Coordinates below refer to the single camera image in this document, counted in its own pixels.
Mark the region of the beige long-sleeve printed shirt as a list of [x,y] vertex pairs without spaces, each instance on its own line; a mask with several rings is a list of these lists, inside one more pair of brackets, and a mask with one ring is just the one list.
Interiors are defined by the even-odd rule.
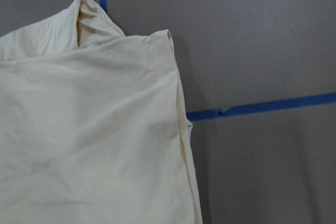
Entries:
[[1,38],[1,223],[201,223],[173,39],[93,0]]

